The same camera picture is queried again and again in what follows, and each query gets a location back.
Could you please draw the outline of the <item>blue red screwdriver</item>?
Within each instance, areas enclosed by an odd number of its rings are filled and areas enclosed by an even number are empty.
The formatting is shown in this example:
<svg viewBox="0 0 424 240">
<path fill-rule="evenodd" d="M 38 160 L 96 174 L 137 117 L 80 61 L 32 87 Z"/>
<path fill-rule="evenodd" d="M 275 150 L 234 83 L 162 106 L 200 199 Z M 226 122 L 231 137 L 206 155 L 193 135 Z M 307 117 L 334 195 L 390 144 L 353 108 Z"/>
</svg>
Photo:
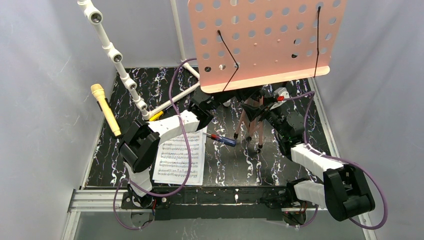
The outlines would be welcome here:
<svg viewBox="0 0 424 240">
<path fill-rule="evenodd" d="M 237 144 L 236 140 L 232 138 L 228 138 L 228 137 L 224 137 L 224 136 L 220 136 L 216 134 L 211 134 L 211 133 L 206 133 L 206 132 L 204 133 L 204 135 L 213 141 L 220 142 L 229 147 L 235 147 Z"/>
</svg>

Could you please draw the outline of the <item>pink music stand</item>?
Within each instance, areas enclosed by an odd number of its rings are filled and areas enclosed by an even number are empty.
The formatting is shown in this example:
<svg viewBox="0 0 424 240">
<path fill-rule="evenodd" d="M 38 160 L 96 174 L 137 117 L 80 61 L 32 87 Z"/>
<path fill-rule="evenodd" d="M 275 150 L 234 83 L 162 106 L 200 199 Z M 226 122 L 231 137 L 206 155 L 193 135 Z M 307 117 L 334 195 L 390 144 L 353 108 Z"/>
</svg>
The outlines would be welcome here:
<svg viewBox="0 0 424 240">
<path fill-rule="evenodd" d="M 190 0 L 200 88 L 212 94 L 327 75 L 345 0 Z"/>
</svg>

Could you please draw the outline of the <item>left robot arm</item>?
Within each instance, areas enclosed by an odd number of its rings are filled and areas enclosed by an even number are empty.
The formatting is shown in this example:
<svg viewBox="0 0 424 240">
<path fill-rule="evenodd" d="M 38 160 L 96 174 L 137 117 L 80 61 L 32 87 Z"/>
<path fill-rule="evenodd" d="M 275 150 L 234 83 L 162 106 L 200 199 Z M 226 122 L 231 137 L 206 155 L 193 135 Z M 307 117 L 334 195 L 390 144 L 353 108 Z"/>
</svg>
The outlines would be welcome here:
<svg viewBox="0 0 424 240">
<path fill-rule="evenodd" d="M 143 198 L 153 193 L 150 166 L 157 158 L 159 146 L 175 137 L 204 129 L 214 118 L 212 111 L 233 98 L 231 92 L 205 93 L 197 87 L 188 109 L 157 121 L 134 120 L 119 141 L 119 157 L 128 170 L 129 192 Z"/>
</svg>

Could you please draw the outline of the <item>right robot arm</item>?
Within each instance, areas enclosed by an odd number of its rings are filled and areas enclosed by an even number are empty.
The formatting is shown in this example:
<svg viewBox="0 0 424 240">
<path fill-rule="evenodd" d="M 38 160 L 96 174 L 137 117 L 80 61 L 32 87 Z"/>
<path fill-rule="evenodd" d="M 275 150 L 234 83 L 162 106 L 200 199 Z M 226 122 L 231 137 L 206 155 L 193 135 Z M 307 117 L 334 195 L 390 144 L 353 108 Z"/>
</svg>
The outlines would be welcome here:
<svg viewBox="0 0 424 240">
<path fill-rule="evenodd" d="M 304 140 L 305 117 L 296 110 L 282 113 L 280 108 L 290 96 L 283 89 L 274 96 L 261 96 L 257 106 L 242 103 L 250 121 L 267 121 L 273 128 L 281 154 L 312 172 L 320 183 L 299 179 L 287 184 L 295 202 L 310 202 L 327 209 L 341 222 L 375 209 L 376 203 L 362 169 L 318 152 Z"/>
</svg>

